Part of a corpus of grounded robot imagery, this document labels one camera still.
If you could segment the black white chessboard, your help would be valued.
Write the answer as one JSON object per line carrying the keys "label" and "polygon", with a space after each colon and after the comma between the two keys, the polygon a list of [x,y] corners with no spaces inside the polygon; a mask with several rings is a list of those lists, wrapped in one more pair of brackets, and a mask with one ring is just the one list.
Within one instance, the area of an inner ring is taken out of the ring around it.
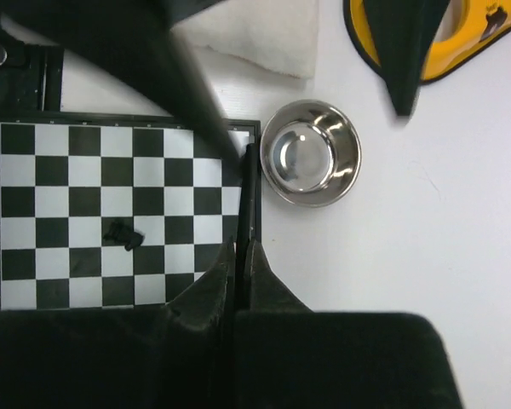
{"label": "black white chessboard", "polygon": [[[170,302],[235,237],[239,196],[174,119],[0,112],[0,309]],[[105,242],[115,220],[143,244]]]}

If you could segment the white fluffy cushion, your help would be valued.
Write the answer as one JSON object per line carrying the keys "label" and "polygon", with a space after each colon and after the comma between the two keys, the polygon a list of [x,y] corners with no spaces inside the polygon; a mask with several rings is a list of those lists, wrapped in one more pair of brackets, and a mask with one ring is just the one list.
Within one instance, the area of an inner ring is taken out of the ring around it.
{"label": "white fluffy cushion", "polygon": [[221,1],[175,25],[190,44],[308,79],[315,73],[318,1]]}

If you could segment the black tent pole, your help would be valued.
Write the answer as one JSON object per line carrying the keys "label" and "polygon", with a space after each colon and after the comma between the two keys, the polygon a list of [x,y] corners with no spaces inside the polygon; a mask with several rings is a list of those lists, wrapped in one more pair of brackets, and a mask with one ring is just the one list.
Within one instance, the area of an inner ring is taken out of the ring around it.
{"label": "black tent pole", "polygon": [[236,243],[235,308],[250,307],[250,277],[256,225],[257,149],[254,143],[246,146],[242,163],[242,187],[239,201]]}

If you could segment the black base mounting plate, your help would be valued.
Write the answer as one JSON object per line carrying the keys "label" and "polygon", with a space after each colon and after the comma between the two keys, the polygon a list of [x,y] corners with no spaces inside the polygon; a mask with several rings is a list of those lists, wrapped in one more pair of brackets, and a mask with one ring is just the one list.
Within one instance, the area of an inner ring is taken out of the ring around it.
{"label": "black base mounting plate", "polygon": [[0,109],[58,112],[63,63],[63,49],[24,43],[0,25]]}

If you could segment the yellow double bowl holder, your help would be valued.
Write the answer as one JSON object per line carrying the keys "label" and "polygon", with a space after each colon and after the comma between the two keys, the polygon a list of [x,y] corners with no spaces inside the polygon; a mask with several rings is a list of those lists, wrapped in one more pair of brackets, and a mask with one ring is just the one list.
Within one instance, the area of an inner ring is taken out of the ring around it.
{"label": "yellow double bowl holder", "polygon": [[[370,28],[361,1],[345,1],[342,6],[347,33],[365,64],[381,73]],[[456,27],[447,39],[434,41],[422,84],[446,77],[501,37],[511,32],[511,0],[461,1],[454,8]]]}

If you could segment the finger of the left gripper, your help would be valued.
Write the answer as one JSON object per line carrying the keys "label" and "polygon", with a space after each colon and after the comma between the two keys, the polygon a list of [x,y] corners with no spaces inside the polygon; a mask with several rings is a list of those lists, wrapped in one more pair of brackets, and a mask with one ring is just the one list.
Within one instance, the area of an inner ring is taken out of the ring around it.
{"label": "finger of the left gripper", "polygon": [[448,1],[364,1],[363,8],[395,114],[412,115],[427,58]]}
{"label": "finger of the left gripper", "polygon": [[226,164],[240,153],[173,27],[213,1],[1,1],[11,20],[108,72],[194,130]]}

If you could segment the black chess piece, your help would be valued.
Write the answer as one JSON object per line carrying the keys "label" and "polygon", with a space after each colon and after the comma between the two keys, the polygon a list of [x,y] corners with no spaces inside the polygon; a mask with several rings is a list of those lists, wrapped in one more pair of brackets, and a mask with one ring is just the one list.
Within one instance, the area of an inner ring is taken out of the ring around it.
{"label": "black chess piece", "polygon": [[126,251],[132,251],[140,247],[144,242],[144,238],[145,236],[142,233],[120,220],[111,222],[103,235],[105,242],[121,245]]}

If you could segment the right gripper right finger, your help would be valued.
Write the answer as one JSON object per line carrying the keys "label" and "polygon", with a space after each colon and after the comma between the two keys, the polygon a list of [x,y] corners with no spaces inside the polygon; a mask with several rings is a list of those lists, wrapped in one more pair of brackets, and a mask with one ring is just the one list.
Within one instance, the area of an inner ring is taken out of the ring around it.
{"label": "right gripper right finger", "polygon": [[313,312],[248,247],[249,307],[234,321],[238,408],[459,408],[445,346],[424,317]]}

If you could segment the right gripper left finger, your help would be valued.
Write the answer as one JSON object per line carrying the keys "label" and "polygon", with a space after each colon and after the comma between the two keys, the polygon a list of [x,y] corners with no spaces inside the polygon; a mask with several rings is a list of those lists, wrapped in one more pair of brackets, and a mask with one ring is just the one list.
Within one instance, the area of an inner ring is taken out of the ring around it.
{"label": "right gripper left finger", "polygon": [[235,249],[173,302],[0,311],[0,408],[230,408]]}

